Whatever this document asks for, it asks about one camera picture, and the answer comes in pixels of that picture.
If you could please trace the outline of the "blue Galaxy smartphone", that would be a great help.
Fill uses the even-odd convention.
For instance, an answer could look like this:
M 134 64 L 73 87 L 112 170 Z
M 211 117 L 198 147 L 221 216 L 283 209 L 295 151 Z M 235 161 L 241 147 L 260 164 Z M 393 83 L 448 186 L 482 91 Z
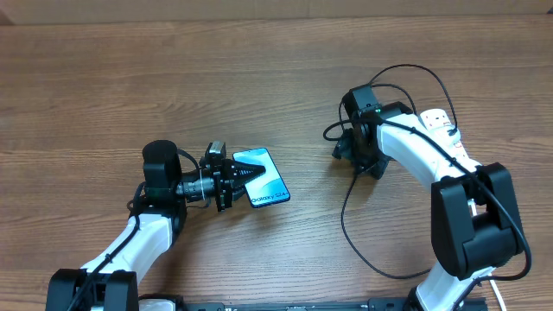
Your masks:
M 260 208 L 290 200 L 290 193 L 266 148 L 235 152 L 235 161 L 264 166 L 265 172 L 245 184 L 251 206 Z

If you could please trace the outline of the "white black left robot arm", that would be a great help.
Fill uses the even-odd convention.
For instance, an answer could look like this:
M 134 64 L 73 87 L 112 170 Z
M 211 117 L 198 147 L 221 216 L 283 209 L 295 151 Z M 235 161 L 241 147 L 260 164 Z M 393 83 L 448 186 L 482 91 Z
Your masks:
M 120 235 L 79 269 L 60 269 L 48 285 L 46 308 L 61 310 L 184 310 L 178 295 L 139 295 L 138 285 L 159 256 L 181 234 L 187 205 L 215 200 L 219 210 L 246 192 L 246 184 L 267 172 L 261 163 L 226 157 L 221 142 L 209 144 L 194 170 L 183 172 L 189 158 L 169 140 L 148 143 L 142 151 L 145 180 L 128 203 L 130 215 Z

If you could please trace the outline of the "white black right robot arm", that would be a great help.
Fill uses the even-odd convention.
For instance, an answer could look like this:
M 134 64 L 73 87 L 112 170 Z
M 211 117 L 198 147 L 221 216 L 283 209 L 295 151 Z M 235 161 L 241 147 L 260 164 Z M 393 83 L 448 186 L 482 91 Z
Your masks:
M 390 161 L 404 166 L 431 195 L 431 244 L 435 265 L 404 298 L 371 298 L 370 310 L 485 310 L 469 294 L 489 282 L 511 282 L 531 269 L 509 171 L 482 165 L 465 151 L 461 135 L 441 109 L 381 105 L 371 85 L 349 90 L 340 101 L 333 156 L 349 160 L 355 175 L 378 180 Z

